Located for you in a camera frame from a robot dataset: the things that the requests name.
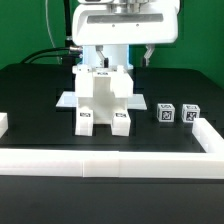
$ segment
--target black table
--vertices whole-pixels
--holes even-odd
[[[135,93],[147,111],[129,111],[129,137],[94,126],[94,136],[74,135],[75,109],[56,109],[63,91],[73,90],[71,68],[9,65],[0,71],[0,111],[9,130],[2,148],[119,150],[203,153],[180,118],[183,103],[198,104],[224,136],[224,91],[189,69],[135,70]],[[172,103],[174,123],[159,123],[157,103]],[[224,181],[0,177],[0,223],[224,223]]]

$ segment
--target black cable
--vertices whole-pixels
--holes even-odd
[[[31,64],[32,62],[41,59],[41,58],[53,58],[53,57],[63,57],[63,56],[68,56],[68,57],[73,57],[73,58],[80,58],[79,54],[48,54],[48,55],[41,55],[38,57],[35,57],[34,59],[32,59],[31,61],[29,61],[29,64]]]
[[[67,54],[46,54],[46,55],[41,55],[41,56],[38,56],[38,57],[35,57],[33,58],[31,61],[29,61],[29,64],[31,64],[32,62],[38,60],[38,59],[41,59],[41,58],[53,58],[53,57],[62,57],[62,56],[66,56]]]
[[[65,12],[66,36],[67,37],[70,37],[72,35],[72,30],[71,30],[71,15],[70,15],[70,0],[64,0],[64,12]]]
[[[49,52],[58,52],[58,51],[69,51],[70,48],[69,47],[57,47],[57,48],[50,48],[50,49],[45,49],[45,50],[41,50],[41,51],[37,51],[29,56],[27,56],[26,58],[24,58],[20,63],[21,64],[25,64],[28,60],[30,60],[31,58],[39,55],[39,54],[44,54],[44,53],[49,53]]]

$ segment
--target black and white cube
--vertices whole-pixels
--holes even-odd
[[[175,108],[173,104],[159,103],[157,105],[157,118],[159,122],[174,122]]]
[[[185,123],[193,123],[195,118],[199,118],[200,108],[194,104],[184,104],[182,108],[182,120]]]

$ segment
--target green backdrop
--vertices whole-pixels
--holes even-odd
[[[157,46],[150,66],[196,69],[224,87],[223,9],[222,0],[182,0],[178,40]],[[64,46],[63,1],[49,0],[49,11],[56,46]],[[0,0],[0,68],[51,47],[44,0]],[[145,47],[132,46],[130,51],[131,63],[139,66]]]

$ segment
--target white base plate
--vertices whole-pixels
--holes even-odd
[[[56,107],[76,107],[75,92],[63,92]],[[128,98],[128,109],[147,110],[145,99],[142,94],[133,94],[133,97]]]

